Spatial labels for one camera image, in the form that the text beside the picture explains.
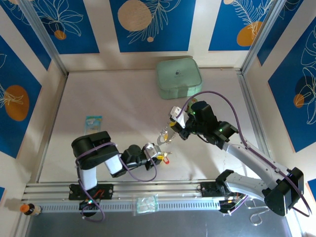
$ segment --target vertical metal post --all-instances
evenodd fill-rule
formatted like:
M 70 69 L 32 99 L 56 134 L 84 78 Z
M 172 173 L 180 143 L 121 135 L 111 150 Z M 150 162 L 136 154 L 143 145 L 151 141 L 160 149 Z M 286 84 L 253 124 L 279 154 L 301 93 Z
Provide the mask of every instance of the vertical metal post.
M 259 52 L 263 42 L 267 38 L 273 24 L 277 20 L 281 10 L 284 7 L 284 4 L 286 3 L 286 0 L 273 0 L 273 1 L 274 1 L 274 3 L 272 5 L 270 11 L 268 12 L 266 19 L 264 20 L 264 22 L 263 22 L 263 24 L 262 24 L 262 26 L 257 34 L 257 37 L 255 38 L 252 46 L 250 47 L 250 50 L 246 56 L 245 61 L 243 62 L 242 66 L 240 68 L 242 75 L 244 75 L 247 72 L 252 61 L 257 56 L 257 53 Z
M 45 50 L 47 51 L 50 58 L 56 63 L 56 66 L 60 69 L 60 71 L 67 76 L 67 70 L 63 62 L 59 57 L 59 53 L 51 40 L 49 34 L 47 33 L 44 25 L 42 24 L 39 16 L 37 15 L 35 9 L 32 6 L 32 2 L 28 0 L 17 0 L 19 7 L 22 13 L 25 15 L 25 18 L 30 23 L 33 31 L 41 41 Z

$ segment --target gray floor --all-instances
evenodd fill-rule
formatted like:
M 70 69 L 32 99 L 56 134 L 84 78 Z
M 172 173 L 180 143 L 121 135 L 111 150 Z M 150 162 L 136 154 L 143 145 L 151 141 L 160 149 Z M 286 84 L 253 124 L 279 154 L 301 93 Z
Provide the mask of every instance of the gray floor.
M 290 237 L 285 218 L 271 211 L 263 224 L 253 226 L 256 210 L 242 206 L 233 216 L 219 211 L 165 211 L 133 216 L 130 212 L 106 213 L 103 223 L 90 223 L 78 213 L 47 213 L 32 218 L 27 237 Z

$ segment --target metal bracket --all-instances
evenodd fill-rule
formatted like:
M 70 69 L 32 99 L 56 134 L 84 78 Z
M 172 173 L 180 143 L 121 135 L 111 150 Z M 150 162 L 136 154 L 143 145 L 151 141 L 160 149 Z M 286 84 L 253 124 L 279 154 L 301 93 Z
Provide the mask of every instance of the metal bracket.
M 234 197 L 235 193 L 223 193 L 221 189 L 218 188 L 216 182 L 201 182 L 200 191 L 202 198 L 217 198 L 217 197 Z
M 88 193 L 93 199 L 111 200 L 113 195 L 113 184 L 98 184 L 95 188 L 90 189 Z M 79 184 L 69 186 L 69 200 L 86 200 L 87 195 L 83 192 Z

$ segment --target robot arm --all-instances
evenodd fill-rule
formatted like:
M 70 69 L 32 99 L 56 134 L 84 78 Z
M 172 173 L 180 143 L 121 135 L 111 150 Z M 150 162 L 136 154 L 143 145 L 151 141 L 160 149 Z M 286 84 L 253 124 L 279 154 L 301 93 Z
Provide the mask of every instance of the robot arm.
M 190 134 L 203 136 L 207 143 L 232 154 L 261 178 L 249 178 L 232 170 L 225 170 L 215 182 L 201 182 L 202 197 L 227 197 L 241 193 L 264 201 L 273 212 L 281 216 L 285 216 L 300 199 L 304 189 L 303 173 L 297 168 L 289 170 L 276 163 L 247 140 L 244 143 L 238 135 L 238 130 L 228 122 L 218 121 L 205 101 L 192 104 L 188 112 L 173 107 L 170 120 L 173 122 L 171 129 L 183 140 L 187 140 Z M 111 143 L 107 132 L 80 137 L 73 141 L 72 147 L 77 158 L 80 185 L 70 185 L 69 199 L 85 200 L 80 203 L 80 209 L 85 210 L 90 204 L 86 197 L 90 196 L 94 200 L 112 197 L 113 185 L 97 183 L 96 166 L 99 164 L 105 163 L 112 177 L 119 177 L 124 175 L 127 169 L 144 165 L 149 170 L 154 164 L 161 163 L 161 159 L 158 159 L 161 155 L 159 146 L 147 143 L 141 149 L 137 145 L 131 145 L 120 154 L 114 143 Z M 273 163 L 275 168 L 264 159 Z M 298 191 L 289 182 L 294 183 Z
M 171 128 L 183 140 L 187 140 L 190 134 L 204 136 L 208 143 L 232 154 L 261 178 L 249 178 L 231 170 L 225 170 L 216 180 L 217 187 L 215 188 L 232 193 L 243 193 L 260 199 L 273 212 L 285 216 L 300 196 L 279 171 L 287 174 L 301 193 L 304 189 L 303 173 L 297 168 L 289 170 L 285 166 L 276 163 L 249 142 L 245 146 L 238 135 L 238 130 L 228 122 L 218 121 L 212 108 L 205 101 L 194 103 L 190 108 L 190 112 L 181 112 L 179 107 L 173 107 L 170 112 L 170 120 L 176 122 Z M 262 157 L 272 162 L 276 169 L 273 169 L 250 150 L 255 150 Z M 212 188 L 207 187 L 207 185 L 204 186 L 204 189 L 206 192 L 212 192 Z
M 96 167 L 102 163 L 106 165 L 113 178 L 120 177 L 129 170 L 145 166 L 146 170 L 161 163 L 157 157 L 161 155 L 159 146 L 147 143 L 143 149 L 131 145 L 122 154 L 119 153 L 106 131 L 77 138 L 72 142 L 74 155 L 78 163 L 78 177 L 83 188 L 91 192 L 97 186 Z

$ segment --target beige wall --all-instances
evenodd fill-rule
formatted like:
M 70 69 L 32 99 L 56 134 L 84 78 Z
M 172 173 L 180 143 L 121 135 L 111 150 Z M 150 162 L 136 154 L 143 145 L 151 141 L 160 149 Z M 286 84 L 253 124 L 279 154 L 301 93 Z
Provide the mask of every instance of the beige wall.
M 304 0 L 264 65 L 261 67 L 259 61 L 255 60 L 246 73 L 273 158 L 289 168 L 298 167 L 301 169 L 305 181 L 316 178 L 316 143 L 297 153 L 294 152 L 277 104 L 268 86 L 268 80 L 315 17 L 315 0 Z M 313 206 L 315 213 L 316 203 L 307 189 L 305 189 L 304 196 L 308 199 L 309 204 Z M 297 206 L 302 211 L 307 212 L 301 201 Z M 315 236 L 315 218 L 303 218 L 300 214 L 298 216 L 304 230 Z
M 109 0 L 84 0 L 100 54 L 61 58 L 69 71 L 153 69 L 159 61 L 184 56 L 192 56 L 200 67 L 238 68 L 248 51 L 208 51 L 221 1 L 196 0 L 189 51 L 120 53 Z
M 0 203 L 0 236 L 9 237 L 18 221 L 25 185 L 38 162 L 44 131 L 49 129 L 47 121 L 54 116 L 57 87 L 64 80 L 54 63 L 46 71 L 1 7 L 0 22 L 1 36 L 42 85 L 17 159 L 0 152 L 0 186 L 6 190 Z

